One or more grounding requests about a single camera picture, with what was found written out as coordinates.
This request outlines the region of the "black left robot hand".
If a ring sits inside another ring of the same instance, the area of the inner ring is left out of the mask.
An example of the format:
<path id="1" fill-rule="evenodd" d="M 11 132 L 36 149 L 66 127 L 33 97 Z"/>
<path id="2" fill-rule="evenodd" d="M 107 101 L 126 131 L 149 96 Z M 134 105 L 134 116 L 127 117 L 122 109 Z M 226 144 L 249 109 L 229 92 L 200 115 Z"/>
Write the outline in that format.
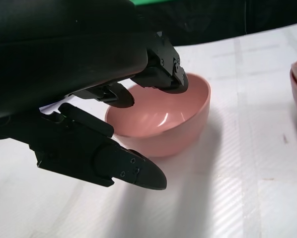
<path id="1" fill-rule="evenodd" d="M 0 139 L 29 145 L 39 168 L 109 187 L 120 179 L 164 190 L 151 160 L 113 140 L 111 125 L 69 104 L 70 95 L 128 108 L 121 84 L 183 93 L 180 57 L 129 0 L 0 0 Z"/>

